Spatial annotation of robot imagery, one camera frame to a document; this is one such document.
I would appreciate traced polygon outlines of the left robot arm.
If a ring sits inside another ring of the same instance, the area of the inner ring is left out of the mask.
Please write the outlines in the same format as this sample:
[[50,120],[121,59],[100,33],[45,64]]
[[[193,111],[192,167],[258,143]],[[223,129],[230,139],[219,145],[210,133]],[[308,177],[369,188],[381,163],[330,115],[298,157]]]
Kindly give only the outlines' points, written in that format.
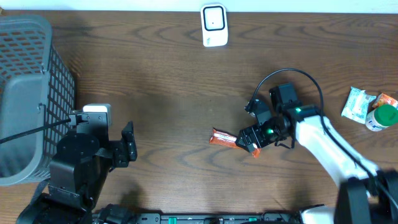
[[121,139],[109,140],[106,112],[74,112],[72,128],[57,143],[50,178],[39,183],[18,223],[91,223],[110,172],[137,159],[132,121]]

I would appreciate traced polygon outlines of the orange tissue pack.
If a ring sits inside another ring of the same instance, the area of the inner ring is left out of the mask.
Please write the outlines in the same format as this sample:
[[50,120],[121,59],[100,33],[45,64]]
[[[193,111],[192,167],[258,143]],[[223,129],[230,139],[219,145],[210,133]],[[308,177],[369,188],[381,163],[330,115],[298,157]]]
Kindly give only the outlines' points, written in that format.
[[398,101],[396,99],[394,99],[391,96],[388,96],[385,93],[381,93],[376,99],[375,102],[372,105],[372,108],[376,109],[382,105],[391,105],[393,106],[395,109],[398,108]]

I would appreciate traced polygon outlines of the green lid plastic jar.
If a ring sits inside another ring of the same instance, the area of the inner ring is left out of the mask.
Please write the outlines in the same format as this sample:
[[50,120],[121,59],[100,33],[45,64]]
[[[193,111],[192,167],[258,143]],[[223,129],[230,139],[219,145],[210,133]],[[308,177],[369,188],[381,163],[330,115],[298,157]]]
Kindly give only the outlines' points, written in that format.
[[371,131],[382,131],[397,124],[397,108],[382,105],[368,113],[365,125]]

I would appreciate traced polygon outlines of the white barcode scanner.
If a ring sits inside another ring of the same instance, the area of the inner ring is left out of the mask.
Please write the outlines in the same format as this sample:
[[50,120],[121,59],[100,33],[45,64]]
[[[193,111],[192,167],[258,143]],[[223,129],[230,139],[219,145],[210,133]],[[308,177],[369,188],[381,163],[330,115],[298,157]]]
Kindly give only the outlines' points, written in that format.
[[200,11],[203,45],[220,47],[228,43],[228,20],[222,4],[204,5]]

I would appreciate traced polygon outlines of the red Top candy bar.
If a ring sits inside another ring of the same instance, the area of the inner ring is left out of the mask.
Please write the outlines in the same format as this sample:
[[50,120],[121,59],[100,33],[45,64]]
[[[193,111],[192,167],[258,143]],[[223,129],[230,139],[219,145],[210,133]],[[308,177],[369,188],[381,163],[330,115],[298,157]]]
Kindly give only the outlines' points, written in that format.
[[[234,149],[242,149],[235,144],[236,138],[237,136],[213,128],[209,143],[220,146],[226,146]],[[254,152],[250,153],[253,155],[254,158],[258,158],[261,153],[261,148],[257,147],[257,149]]]

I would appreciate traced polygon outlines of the grey plastic mesh basket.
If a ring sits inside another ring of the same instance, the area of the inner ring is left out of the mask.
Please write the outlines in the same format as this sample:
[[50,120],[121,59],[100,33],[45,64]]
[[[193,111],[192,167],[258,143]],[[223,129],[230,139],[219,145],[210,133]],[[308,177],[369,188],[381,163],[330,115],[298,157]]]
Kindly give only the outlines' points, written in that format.
[[[76,81],[52,43],[41,16],[1,17],[1,138],[68,118]],[[1,144],[1,185],[49,178],[56,144],[69,124]]]

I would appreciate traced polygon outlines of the teal wet wipes pack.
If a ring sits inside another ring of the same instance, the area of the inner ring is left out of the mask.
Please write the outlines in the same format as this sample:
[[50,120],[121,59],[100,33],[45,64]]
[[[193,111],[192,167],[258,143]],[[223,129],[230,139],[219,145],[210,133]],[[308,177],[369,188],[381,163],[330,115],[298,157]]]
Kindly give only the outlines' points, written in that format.
[[369,95],[364,90],[352,86],[341,115],[355,122],[364,124],[368,114],[369,104],[375,99],[376,96]]

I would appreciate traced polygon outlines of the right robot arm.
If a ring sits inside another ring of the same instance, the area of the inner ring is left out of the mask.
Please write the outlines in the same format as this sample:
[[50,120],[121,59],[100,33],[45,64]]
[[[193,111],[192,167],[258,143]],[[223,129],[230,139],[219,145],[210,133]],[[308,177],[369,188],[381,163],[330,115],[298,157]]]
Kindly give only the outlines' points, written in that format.
[[316,205],[298,212],[293,223],[397,223],[397,171],[381,170],[364,158],[315,105],[303,105],[291,84],[269,91],[272,107],[255,96],[245,110],[256,124],[240,130],[236,145],[255,152],[292,139],[310,151],[338,187],[335,207]]

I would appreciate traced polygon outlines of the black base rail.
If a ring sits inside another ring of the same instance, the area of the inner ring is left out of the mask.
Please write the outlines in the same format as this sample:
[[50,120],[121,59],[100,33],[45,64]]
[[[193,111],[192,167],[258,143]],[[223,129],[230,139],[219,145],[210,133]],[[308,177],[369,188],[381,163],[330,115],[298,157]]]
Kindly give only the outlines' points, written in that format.
[[230,224],[230,223],[302,223],[298,212],[265,211],[256,213],[162,213],[133,212],[119,205],[109,204],[93,214],[93,223],[100,224]]

